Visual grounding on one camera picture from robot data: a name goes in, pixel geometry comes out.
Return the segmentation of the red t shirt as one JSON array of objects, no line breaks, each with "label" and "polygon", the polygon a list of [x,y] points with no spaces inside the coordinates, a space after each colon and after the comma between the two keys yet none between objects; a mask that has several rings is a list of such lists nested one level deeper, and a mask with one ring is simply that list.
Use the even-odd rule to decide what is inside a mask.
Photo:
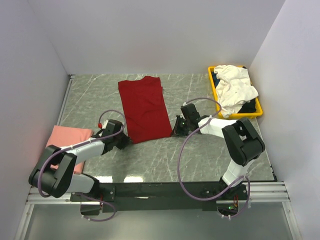
[{"label": "red t shirt", "polygon": [[172,127],[159,77],[118,83],[128,136],[134,144],[168,138]]}]

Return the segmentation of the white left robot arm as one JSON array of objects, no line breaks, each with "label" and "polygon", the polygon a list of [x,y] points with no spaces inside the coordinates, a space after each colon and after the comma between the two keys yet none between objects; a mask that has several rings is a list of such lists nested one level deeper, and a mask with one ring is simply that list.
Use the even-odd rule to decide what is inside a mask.
[{"label": "white left robot arm", "polygon": [[123,129],[122,122],[109,119],[97,134],[75,146],[49,145],[32,170],[28,183],[36,188],[40,185],[42,192],[55,198],[75,192],[82,193],[88,201],[96,200],[101,194],[100,181],[88,174],[75,174],[74,168],[110,152],[114,147],[124,149],[130,138]]}]

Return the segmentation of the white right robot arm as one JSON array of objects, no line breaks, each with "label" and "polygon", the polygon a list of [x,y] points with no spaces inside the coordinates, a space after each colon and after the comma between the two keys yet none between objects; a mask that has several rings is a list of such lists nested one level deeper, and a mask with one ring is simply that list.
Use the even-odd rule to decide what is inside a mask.
[{"label": "white right robot arm", "polygon": [[180,108],[172,134],[190,138],[192,134],[210,135],[224,139],[231,157],[226,172],[221,177],[219,193],[230,200],[237,194],[237,187],[245,178],[252,162],[259,158],[266,146],[251,121],[244,117],[238,120],[201,116],[192,103]]}]

